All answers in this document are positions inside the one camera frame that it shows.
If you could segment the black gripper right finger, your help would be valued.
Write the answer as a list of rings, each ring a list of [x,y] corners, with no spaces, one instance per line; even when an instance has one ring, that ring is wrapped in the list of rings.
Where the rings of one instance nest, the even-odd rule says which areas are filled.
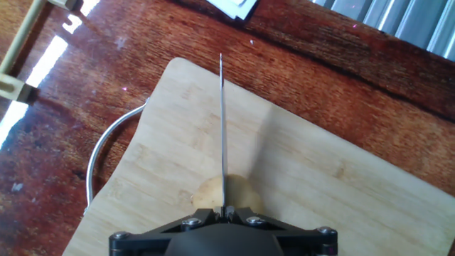
[[[250,207],[223,208],[223,220],[257,231],[250,237],[262,245],[273,245],[284,255],[338,254],[338,232],[328,226],[305,230],[273,217],[254,212]]]

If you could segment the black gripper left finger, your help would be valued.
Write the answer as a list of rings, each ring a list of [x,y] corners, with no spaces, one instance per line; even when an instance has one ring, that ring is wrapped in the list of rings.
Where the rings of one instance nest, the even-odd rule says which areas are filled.
[[[115,232],[109,237],[109,256],[164,255],[174,237],[219,223],[222,216],[213,209],[203,208],[145,233]]]

